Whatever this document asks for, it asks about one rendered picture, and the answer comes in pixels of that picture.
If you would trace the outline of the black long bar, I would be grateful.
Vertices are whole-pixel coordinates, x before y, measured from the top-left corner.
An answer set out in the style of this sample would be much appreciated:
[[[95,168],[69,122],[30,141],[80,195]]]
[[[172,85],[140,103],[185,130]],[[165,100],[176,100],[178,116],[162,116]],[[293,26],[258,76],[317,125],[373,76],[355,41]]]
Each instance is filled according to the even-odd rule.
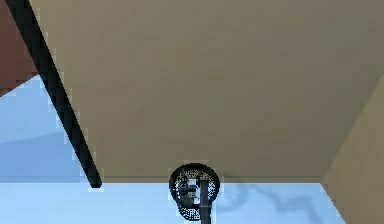
[[[100,188],[102,186],[102,178],[97,170],[84,134],[81,131],[30,0],[5,0],[5,2],[21,33],[51,102],[58,113],[58,117],[90,186],[92,188]]]

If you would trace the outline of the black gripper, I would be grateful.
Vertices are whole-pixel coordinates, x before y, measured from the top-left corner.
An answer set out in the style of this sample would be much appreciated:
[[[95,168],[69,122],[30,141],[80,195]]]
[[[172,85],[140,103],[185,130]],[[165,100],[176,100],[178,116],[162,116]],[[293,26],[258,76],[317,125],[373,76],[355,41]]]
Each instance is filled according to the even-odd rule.
[[[187,181],[182,181],[177,186],[178,196],[181,200],[186,200],[189,193],[189,184]]]

